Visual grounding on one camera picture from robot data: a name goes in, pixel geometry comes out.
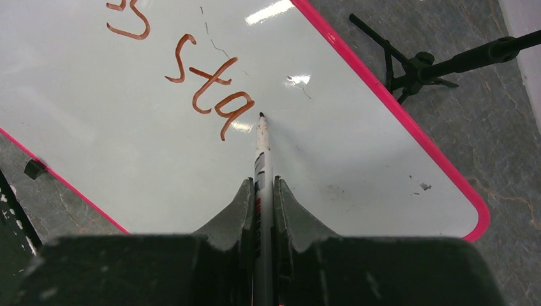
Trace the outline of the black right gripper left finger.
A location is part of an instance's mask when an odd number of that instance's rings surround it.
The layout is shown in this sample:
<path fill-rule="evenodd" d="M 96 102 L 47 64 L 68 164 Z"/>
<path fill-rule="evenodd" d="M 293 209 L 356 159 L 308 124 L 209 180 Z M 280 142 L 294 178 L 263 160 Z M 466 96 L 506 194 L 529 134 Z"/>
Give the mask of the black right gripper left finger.
<path fill-rule="evenodd" d="M 31 260 L 14 305 L 251 305 L 253 179 L 190 234 L 57 238 Z"/>

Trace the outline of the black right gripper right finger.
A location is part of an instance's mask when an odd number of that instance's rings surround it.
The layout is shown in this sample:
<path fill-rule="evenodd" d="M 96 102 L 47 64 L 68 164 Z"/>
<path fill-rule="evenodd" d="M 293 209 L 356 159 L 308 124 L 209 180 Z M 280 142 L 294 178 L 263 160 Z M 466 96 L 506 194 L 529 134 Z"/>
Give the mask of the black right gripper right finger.
<path fill-rule="evenodd" d="M 343 237 L 274 181 L 279 305 L 504 305 L 476 248 L 450 237 Z"/>

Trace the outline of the white board with pink frame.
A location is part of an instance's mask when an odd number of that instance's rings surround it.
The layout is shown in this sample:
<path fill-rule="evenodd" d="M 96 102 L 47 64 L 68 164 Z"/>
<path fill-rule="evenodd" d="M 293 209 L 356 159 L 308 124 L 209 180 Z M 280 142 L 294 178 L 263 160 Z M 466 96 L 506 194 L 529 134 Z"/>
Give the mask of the white board with pink frame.
<path fill-rule="evenodd" d="M 1 132 L 119 229 L 187 233 L 257 174 L 343 236 L 474 241 L 485 201 L 307 1 L 2 1 Z"/>

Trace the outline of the white marker pen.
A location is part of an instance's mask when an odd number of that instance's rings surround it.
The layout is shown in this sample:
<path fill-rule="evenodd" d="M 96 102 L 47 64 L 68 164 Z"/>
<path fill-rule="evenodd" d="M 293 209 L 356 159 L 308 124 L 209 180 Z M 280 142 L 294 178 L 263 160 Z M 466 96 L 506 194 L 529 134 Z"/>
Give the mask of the white marker pen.
<path fill-rule="evenodd" d="M 253 305 L 274 304 L 272 264 L 273 170 L 269 127 L 265 115 L 259 113 L 256 130 L 255 159 L 255 257 Z"/>

